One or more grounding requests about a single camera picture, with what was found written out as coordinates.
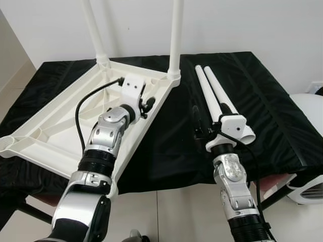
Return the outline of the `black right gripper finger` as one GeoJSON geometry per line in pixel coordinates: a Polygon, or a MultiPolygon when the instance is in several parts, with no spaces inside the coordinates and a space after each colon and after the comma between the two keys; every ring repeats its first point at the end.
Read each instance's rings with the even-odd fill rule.
{"type": "Polygon", "coordinates": [[[200,138],[203,136],[202,122],[201,122],[201,114],[200,108],[198,106],[193,106],[193,124],[194,124],[194,132],[195,135],[200,138]]]}

